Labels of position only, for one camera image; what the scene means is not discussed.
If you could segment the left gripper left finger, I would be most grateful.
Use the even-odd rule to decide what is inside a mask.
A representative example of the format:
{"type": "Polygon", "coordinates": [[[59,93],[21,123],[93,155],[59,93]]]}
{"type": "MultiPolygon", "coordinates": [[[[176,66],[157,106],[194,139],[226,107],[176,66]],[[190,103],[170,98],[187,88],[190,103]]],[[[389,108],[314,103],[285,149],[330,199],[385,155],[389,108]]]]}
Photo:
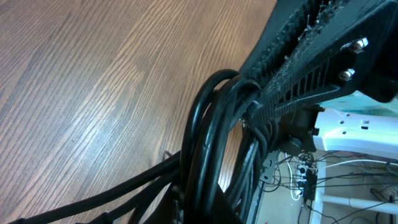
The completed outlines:
{"type": "Polygon", "coordinates": [[[278,70],[311,29],[328,1],[278,0],[262,34],[239,72],[266,79],[278,70]]]}

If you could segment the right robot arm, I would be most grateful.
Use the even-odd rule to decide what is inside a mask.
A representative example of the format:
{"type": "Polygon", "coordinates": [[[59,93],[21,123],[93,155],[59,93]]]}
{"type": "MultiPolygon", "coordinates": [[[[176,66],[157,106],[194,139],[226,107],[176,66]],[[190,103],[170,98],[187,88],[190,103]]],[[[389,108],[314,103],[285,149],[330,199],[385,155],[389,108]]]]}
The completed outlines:
{"type": "Polygon", "coordinates": [[[393,175],[392,166],[397,165],[397,118],[371,116],[338,111],[333,108],[309,108],[289,113],[280,121],[280,131],[287,139],[276,152],[265,160],[264,173],[260,186],[255,191],[249,207],[248,223],[257,223],[260,211],[265,207],[266,184],[274,178],[275,170],[282,163],[279,156],[284,148],[289,172],[289,189],[292,200],[301,202],[310,210],[309,222],[319,223],[324,216],[324,204],[332,203],[354,208],[355,212],[370,211],[397,215],[397,195],[385,202],[365,200],[353,197],[339,197],[325,194],[326,164],[325,157],[314,159],[312,154],[305,156],[298,151],[315,150],[335,155],[343,152],[346,156],[365,155],[357,162],[383,165],[386,174],[393,175]]]}

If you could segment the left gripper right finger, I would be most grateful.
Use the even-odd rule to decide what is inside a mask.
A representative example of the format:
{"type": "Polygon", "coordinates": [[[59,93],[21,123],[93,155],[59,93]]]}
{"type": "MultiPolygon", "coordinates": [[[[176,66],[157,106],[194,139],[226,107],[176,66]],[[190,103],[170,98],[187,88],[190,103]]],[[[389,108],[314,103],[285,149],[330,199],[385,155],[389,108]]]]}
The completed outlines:
{"type": "Polygon", "coordinates": [[[390,102],[397,95],[397,2],[328,1],[282,66],[254,80],[261,89],[245,115],[251,126],[355,91],[390,102]]]}

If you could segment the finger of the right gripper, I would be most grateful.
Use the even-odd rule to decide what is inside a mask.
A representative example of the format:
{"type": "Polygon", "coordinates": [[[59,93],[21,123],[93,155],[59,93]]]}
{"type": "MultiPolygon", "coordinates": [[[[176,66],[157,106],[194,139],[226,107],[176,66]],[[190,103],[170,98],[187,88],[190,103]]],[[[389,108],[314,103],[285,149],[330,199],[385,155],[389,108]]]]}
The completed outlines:
{"type": "Polygon", "coordinates": [[[187,211],[185,202],[182,201],[182,197],[172,185],[166,191],[158,207],[149,216],[149,224],[172,223],[241,224],[242,221],[233,212],[220,187],[216,191],[210,214],[203,217],[192,215],[187,211]]]}

